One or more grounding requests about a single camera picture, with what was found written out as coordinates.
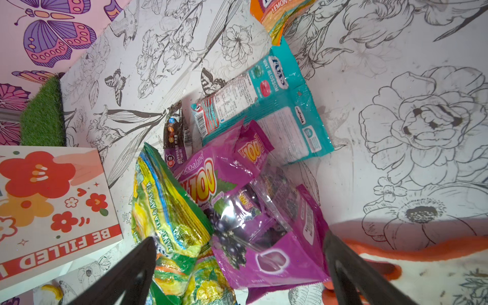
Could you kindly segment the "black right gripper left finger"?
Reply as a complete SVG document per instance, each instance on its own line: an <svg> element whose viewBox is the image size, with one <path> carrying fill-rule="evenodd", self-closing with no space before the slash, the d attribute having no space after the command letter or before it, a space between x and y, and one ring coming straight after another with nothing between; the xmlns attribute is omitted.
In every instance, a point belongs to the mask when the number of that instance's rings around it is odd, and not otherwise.
<svg viewBox="0 0 488 305"><path fill-rule="evenodd" d="M145 304L155 266L155 240L148 237L71 304Z"/></svg>

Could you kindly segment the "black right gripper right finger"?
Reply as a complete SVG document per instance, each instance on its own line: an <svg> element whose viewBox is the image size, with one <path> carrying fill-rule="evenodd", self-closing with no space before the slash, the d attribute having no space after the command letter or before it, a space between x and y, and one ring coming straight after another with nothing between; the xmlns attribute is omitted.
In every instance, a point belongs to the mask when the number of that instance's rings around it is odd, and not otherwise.
<svg viewBox="0 0 488 305"><path fill-rule="evenodd" d="M323 292L324 304L414 304L372 264L332 232L324 238L323 251L333 289Z"/></svg>

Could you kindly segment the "purple blackcurrant candy bag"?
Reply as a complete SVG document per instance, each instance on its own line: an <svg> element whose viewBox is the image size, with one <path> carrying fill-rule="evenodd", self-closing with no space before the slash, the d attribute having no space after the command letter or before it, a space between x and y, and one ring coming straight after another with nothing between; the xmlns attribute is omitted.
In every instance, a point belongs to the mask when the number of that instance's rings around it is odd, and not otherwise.
<svg viewBox="0 0 488 305"><path fill-rule="evenodd" d="M248 304L329 279L322 211L273 150L256 121L240 122L174 173L210 221L217 263L233 289L247 289Z"/></svg>

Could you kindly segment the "white floral paper bag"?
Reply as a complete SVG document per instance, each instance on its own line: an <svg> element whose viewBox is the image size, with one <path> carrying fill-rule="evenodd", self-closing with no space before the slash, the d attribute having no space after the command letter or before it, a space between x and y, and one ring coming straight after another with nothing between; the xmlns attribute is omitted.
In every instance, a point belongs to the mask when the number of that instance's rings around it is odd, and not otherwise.
<svg viewBox="0 0 488 305"><path fill-rule="evenodd" d="M123 235L99 152L1 147L1 298L29 291Z"/></svg>

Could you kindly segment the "teal mint candy bag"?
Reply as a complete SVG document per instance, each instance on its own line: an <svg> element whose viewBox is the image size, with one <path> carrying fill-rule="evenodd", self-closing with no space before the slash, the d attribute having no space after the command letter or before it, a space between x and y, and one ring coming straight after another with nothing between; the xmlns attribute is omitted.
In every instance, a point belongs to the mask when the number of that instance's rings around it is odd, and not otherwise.
<svg viewBox="0 0 488 305"><path fill-rule="evenodd" d="M191 107L203 145L239 121L256 121L281 164L334 151L311 91L286 40Z"/></svg>

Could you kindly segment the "orange lemon candy bag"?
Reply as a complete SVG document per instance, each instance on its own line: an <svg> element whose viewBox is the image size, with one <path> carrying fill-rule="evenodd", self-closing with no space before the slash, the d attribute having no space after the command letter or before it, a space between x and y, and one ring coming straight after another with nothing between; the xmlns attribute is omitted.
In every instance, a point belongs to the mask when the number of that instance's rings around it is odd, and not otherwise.
<svg viewBox="0 0 488 305"><path fill-rule="evenodd" d="M315 0L251 0L250 14L268 32L272 45L280 46L283 32L315 3Z"/></svg>

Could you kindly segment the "brown chocolate candy packet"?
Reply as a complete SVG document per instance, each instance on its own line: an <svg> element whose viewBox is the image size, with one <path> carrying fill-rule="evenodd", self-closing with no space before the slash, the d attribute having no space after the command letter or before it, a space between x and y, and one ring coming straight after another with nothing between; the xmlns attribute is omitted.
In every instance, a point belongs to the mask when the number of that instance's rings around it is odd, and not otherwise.
<svg viewBox="0 0 488 305"><path fill-rule="evenodd" d="M168 108L164 124L163 150L164 160L173 172L193 154L193 140L181 101Z"/></svg>

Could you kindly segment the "green artificial grass mat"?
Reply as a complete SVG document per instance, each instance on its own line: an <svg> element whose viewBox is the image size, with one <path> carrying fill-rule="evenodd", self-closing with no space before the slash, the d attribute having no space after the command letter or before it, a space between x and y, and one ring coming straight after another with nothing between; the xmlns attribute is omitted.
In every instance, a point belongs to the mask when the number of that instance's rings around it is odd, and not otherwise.
<svg viewBox="0 0 488 305"><path fill-rule="evenodd" d="M66 145L60 79L54 76L40 88L20 117L22 146Z"/></svg>

